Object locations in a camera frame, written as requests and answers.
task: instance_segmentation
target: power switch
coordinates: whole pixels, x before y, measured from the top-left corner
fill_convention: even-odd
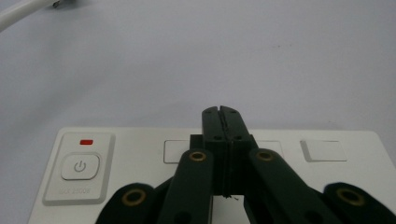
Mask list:
[[[99,157],[96,155],[68,155],[64,159],[62,178],[65,180],[93,179],[99,169]]]

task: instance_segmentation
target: white backdrop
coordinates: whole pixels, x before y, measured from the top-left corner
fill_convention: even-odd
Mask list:
[[[0,10],[16,3],[2,0]],[[370,130],[396,163],[393,0],[80,0],[0,33],[0,222],[26,223],[65,126]]]

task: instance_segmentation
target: white surface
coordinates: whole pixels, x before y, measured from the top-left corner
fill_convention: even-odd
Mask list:
[[[49,166],[35,200],[30,224],[52,223],[94,223],[106,202],[117,189],[130,183],[146,183],[157,187],[170,178],[177,168],[176,164],[163,161],[165,142],[186,141],[190,133],[200,129],[136,129],[136,128],[66,128],[62,129],[55,141]],[[52,167],[58,167],[58,148],[69,145],[64,137],[70,133],[112,133],[115,137],[113,162],[111,163],[108,189],[105,201],[99,204],[46,206],[42,203],[44,190],[49,181]],[[377,134],[371,132],[336,131],[271,131],[251,130],[259,142],[272,142],[269,149],[280,146],[283,158],[291,168],[310,187],[323,191],[330,183],[346,182],[378,199],[391,211],[396,212],[396,195],[390,193],[396,188],[396,169],[390,161]],[[303,139],[333,139],[345,147],[348,161],[306,161],[300,142]],[[63,192],[53,192],[64,196]],[[86,197],[84,192],[76,192],[75,199]],[[213,223],[249,223],[243,208],[243,197],[234,199],[215,198]]]
[[[19,0],[0,1],[0,10]],[[396,162],[396,2],[79,0],[0,34],[0,222],[65,126],[371,130]]]

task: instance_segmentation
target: red indicator light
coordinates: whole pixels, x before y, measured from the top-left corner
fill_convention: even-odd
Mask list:
[[[84,145],[84,146],[90,146],[93,144],[93,140],[92,139],[81,139],[79,141],[80,145]]]

